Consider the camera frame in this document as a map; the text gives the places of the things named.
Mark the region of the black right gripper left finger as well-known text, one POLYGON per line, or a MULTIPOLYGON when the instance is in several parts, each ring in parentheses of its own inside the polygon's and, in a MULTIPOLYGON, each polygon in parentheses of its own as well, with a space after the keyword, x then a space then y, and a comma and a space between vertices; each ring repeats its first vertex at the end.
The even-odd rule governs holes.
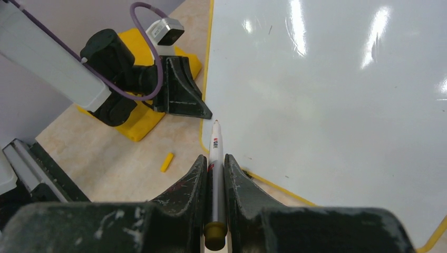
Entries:
POLYGON ((145 202, 40 202, 6 225, 1 252, 204 252, 207 159, 145 202))

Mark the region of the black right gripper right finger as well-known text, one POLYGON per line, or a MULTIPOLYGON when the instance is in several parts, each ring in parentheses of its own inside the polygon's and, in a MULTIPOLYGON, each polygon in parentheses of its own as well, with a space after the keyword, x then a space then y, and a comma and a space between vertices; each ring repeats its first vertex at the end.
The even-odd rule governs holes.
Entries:
POLYGON ((288 207, 224 161, 230 252, 413 252, 391 212, 365 207, 288 207))

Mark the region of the white marker pen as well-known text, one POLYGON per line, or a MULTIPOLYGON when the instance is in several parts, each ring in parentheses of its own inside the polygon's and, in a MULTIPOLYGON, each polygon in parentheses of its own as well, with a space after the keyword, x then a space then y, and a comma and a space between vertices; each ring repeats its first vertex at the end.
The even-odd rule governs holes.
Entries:
POLYGON ((218 251, 225 246, 228 231, 224 153, 221 126, 218 120, 214 121, 211 129, 207 176, 207 200, 203 235, 206 248, 218 251))

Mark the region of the yellow marker cap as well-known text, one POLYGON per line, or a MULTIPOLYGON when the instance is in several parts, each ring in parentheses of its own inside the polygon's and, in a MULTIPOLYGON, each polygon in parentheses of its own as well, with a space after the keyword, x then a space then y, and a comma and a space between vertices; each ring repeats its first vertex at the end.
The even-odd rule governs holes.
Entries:
POLYGON ((165 158, 165 160, 163 161, 162 166, 160 167, 160 171, 165 173, 167 171, 167 169, 169 168, 172 160, 174 158, 174 154, 169 152, 165 158))

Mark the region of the white whiteboard yellow rim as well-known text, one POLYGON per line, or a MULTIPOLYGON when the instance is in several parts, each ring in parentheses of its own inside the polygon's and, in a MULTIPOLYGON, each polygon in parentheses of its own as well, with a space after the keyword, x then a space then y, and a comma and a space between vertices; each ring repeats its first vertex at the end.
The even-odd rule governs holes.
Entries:
POLYGON ((213 1, 205 102, 225 152, 318 206, 446 231, 446 1, 213 1))

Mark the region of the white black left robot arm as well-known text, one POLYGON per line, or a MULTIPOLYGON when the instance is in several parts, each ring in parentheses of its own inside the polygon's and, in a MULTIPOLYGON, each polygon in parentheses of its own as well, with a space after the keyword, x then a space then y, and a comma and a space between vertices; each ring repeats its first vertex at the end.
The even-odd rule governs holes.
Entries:
POLYGON ((16 1, 1 1, 1 54, 111 127, 126 123, 139 102, 154 112, 211 119, 189 59, 173 48, 181 23, 143 2, 133 3, 130 15, 152 54, 150 66, 137 65, 110 28, 76 54, 16 1))

